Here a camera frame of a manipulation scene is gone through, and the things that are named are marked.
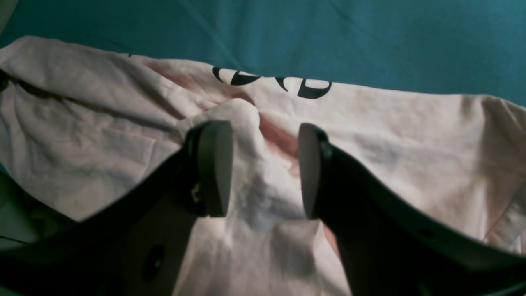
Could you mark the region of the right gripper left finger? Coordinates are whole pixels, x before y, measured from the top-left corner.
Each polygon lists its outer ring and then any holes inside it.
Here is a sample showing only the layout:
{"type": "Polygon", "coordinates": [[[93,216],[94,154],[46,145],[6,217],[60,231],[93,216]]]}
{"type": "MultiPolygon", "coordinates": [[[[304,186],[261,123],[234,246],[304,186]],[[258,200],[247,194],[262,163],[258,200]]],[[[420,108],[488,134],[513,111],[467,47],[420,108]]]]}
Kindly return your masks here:
{"type": "Polygon", "coordinates": [[[1,252],[1,286],[22,296],[170,296],[195,222],[225,217],[233,129],[210,120],[124,197],[49,238],[1,252]]]}

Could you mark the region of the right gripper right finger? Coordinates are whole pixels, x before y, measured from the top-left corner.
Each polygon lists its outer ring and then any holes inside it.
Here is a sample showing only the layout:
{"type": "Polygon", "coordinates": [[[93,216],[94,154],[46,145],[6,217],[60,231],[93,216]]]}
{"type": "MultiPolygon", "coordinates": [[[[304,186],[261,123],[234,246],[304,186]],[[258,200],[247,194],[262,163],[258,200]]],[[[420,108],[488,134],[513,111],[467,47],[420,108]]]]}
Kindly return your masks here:
{"type": "Polygon", "coordinates": [[[408,204],[310,123],[298,135],[304,211],[335,235],[354,296],[524,296],[525,258],[408,204]]]}

